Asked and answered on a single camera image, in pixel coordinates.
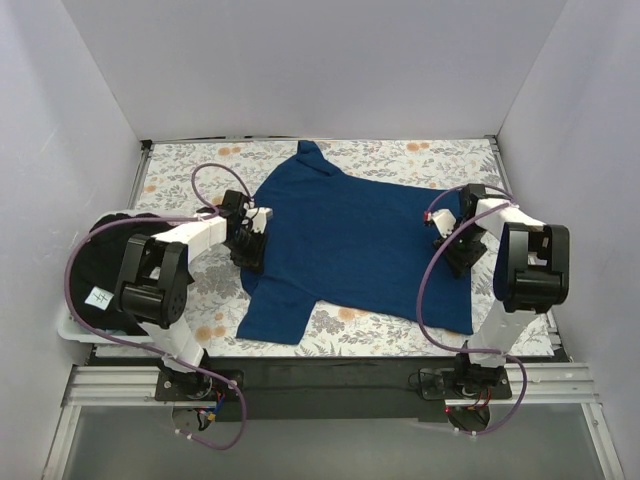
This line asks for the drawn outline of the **floral table cloth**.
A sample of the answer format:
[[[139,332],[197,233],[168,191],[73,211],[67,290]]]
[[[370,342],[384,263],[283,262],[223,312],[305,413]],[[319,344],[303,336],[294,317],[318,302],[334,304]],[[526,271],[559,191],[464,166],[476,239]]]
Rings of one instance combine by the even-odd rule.
[[[325,140],[324,157],[344,173],[368,180],[448,189],[465,183],[502,186],[499,165],[487,139]],[[295,141],[159,143],[136,184],[133,207],[149,213],[189,215],[228,189],[256,191],[268,175],[293,156]],[[227,249],[218,246],[193,265],[185,311],[196,340],[210,356],[379,357],[442,356],[412,321],[320,302],[297,345],[239,339],[237,328],[249,297]]]

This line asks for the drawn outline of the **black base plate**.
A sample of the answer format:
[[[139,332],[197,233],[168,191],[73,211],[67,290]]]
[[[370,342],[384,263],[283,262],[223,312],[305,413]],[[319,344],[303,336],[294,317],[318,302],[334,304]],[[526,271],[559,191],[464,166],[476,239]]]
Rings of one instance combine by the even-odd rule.
[[[219,357],[211,392],[197,400],[174,378],[158,375],[155,398],[174,405],[224,400],[221,422],[240,418],[243,395],[251,420],[415,418],[444,422],[448,401],[498,402],[515,393],[507,377],[492,386],[454,380],[451,357]]]

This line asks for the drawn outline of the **blue t shirt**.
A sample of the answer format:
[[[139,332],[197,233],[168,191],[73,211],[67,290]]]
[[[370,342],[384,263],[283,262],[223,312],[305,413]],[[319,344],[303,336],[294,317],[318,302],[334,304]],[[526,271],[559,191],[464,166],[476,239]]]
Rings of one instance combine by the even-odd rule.
[[[250,303],[241,339],[296,345],[319,301],[469,335],[471,279],[435,265],[416,312],[416,297],[437,233],[423,223],[434,189],[356,178],[301,141],[255,193],[273,210],[264,272],[241,273]]]

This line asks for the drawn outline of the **black t shirt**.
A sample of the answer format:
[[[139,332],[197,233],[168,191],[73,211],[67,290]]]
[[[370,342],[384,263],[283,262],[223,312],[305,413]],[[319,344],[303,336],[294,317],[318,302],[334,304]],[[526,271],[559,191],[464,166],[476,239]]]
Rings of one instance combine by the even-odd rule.
[[[145,335],[135,320],[116,309],[113,299],[106,311],[86,305],[85,299],[94,286],[114,294],[126,245],[133,235],[153,236],[171,228],[166,222],[126,223],[108,228],[80,249],[71,268],[70,296],[75,310],[88,325],[122,335]]]

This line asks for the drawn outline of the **aluminium frame rail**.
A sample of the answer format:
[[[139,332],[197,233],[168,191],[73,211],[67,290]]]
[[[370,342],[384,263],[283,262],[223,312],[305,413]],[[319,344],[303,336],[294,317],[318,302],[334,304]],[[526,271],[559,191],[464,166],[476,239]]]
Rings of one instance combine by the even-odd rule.
[[[511,405],[517,389],[524,386],[524,405],[568,405],[581,407],[597,459],[606,479],[625,477],[604,418],[603,406],[589,367],[585,363],[527,363],[527,375],[509,364],[507,384],[512,395],[500,400],[492,395],[492,406]],[[160,400],[158,394],[170,396]],[[62,411],[49,458],[42,477],[60,479],[67,465],[81,409],[90,406],[197,406],[197,401],[180,400],[171,395],[172,387],[160,378],[153,366],[84,366],[71,371],[63,396]]]

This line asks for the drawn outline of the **white paper label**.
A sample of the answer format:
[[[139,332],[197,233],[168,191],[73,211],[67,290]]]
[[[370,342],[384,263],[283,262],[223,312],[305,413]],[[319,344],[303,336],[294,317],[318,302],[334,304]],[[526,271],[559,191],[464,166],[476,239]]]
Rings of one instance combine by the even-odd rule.
[[[85,304],[106,311],[114,297],[114,294],[94,286],[85,299]]]

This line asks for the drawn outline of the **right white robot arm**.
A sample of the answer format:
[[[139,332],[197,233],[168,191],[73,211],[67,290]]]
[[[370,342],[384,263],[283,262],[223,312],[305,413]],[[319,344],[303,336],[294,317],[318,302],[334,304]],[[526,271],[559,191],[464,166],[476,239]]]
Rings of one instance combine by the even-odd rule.
[[[507,192],[482,184],[448,190],[424,214],[437,229],[434,247],[456,278],[486,252],[489,234],[499,242],[493,273],[494,303],[479,330],[462,347],[462,366],[452,373],[454,389],[475,397],[489,375],[506,363],[521,333],[539,315],[564,303],[569,292],[570,233],[525,214]]]

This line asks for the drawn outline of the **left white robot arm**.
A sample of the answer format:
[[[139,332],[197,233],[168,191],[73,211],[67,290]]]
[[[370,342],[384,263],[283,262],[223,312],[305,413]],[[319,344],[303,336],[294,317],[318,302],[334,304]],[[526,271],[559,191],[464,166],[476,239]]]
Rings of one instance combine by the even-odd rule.
[[[263,271],[268,207],[251,207],[249,198],[229,190],[218,209],[203,209],[167,231],[136,234],[126,245],[115,287],[116,308],[136,321],[160,351],[164,366],[180,372],[178,387],[193,400],[205,398],[213,386],[211,373],[200,367],[205,349],[189,327],[185,309],[190,264],[218,245],[226,247],[234,265]]]

